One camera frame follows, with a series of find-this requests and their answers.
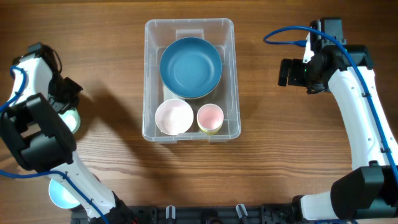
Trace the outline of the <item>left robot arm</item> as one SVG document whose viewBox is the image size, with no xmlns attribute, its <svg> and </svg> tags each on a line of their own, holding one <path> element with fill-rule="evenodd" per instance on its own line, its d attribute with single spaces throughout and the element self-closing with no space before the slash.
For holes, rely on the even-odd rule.
<svg viewBox="0 0 398 224">
<path fill-rule="evenodd" d="M 138 223 L 134 212 L 103 185 L 76 151 L 76 110 L 82 87 L 61 76 L 58 53 L 40 42 L 15 58 L 10 98 L 1 106 L 1 139 L 29 178 L 47 176 L 84 207 L 90 223 Z"/>
</svg>

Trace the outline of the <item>pink cup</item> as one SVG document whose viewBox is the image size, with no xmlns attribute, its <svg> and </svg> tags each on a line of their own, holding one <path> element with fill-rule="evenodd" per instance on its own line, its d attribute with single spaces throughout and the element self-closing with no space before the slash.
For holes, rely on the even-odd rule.
<svg viewBox="0 0 398 224">
<path fill-rule="evenodd" d="M 219 126 L 222 127 L 223 121 L 223 110 L 216 104 L 205 104 L 198 110 L 197 123 L 199 127 L 215 129 Z"/>
</svg>

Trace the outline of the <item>pale pink bowl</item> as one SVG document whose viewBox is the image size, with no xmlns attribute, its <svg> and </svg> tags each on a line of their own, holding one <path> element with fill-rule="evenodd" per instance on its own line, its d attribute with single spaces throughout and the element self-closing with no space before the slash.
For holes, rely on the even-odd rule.
<svg viewBox="0 0 398 224">
<path fill-rule="evenodd" d="M 180 99 L 170 99 L 159 105 L 155 123 L 164 134 L 176 136 L 187 132 L 193 124 L 192 107 Z"/>
</svg>

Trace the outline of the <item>green bowl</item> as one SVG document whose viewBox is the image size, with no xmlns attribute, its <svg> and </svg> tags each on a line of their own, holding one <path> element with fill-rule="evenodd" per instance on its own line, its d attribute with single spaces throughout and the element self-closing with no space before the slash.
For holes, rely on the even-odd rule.
<svg viewBox="0 0 398 224">
<path fill-rule="evenodd" d="M 73 134 L 80 128 L 81 118 L 76 108 L 71 108 L 64 112 L 64 114 L 59 114 L 59 117 L 61 117 L 62 121 Z"/>
</svg>

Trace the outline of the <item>light blue bowl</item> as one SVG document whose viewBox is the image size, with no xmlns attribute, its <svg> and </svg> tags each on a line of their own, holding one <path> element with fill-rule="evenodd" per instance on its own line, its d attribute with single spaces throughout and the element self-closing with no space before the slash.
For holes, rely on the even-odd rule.
<svg viewBox="0 0 398 224">
<path fill-rule="evenodd" d="M 53 179 L 49 183 L 49 197 L 53 204 L 62 209 L 73 209 L 80 206 L 80 202 L 64 186 Z"/>
</svg>

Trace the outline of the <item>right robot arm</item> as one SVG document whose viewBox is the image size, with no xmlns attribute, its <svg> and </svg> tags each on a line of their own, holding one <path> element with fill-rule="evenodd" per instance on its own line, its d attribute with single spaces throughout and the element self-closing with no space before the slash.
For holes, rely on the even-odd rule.
<svg viewBox="0 0 398 224">
<path fill-rule="evenodd" d="M 302 86 L 308 94 L 330 92 L 340 109 L 351 148 L 352 170 L 331 189 L 299 195 L 291 222 L 343 222 L 397 216 L 397 141 L 379 100 L 368 49 L 350 45 L 339 18 L 308 27 L 301 59 L 283 59 L 280 86 Z"/>
</svg>

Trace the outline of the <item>yellow cup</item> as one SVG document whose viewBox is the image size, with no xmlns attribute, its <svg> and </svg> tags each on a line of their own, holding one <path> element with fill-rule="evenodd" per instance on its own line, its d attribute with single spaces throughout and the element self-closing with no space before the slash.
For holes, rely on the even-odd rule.
<svg viewBox="0 0 398 224">
<path fill-rule="evenodd" d="M 200 129 L 202 132 L 206 133 L 207 135 L 214 135 L 221 129 L 221 126 L 215 128 L 215 129 L 207 129 L 207 128 L 204 128 L 203 126 L 200 126 Z"/>
</svg>

